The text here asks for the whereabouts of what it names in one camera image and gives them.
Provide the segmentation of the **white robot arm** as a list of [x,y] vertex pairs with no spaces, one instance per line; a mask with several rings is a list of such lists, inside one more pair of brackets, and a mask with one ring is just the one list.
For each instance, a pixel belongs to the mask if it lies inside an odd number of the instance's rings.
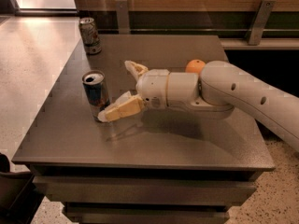
[[224,119],[238,108],[299,151],[299,98],[277,89],[225,61],[204,65],[199,73],[170,72],[126,61],[136,81],[129,91],[98,113],[111,122],[143,109],[171,109],[200,118]]

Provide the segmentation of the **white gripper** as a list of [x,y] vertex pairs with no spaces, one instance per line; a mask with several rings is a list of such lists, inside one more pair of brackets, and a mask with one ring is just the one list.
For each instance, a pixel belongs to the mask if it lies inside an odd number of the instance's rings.
[[145,65],[125,61],[125,68],[133,76],[137,95],[129,91],[98,113],[101,122],[111,122],[140,113],[145,105],[150,109],[192,110],[199,100],[199,75],[149,70]]

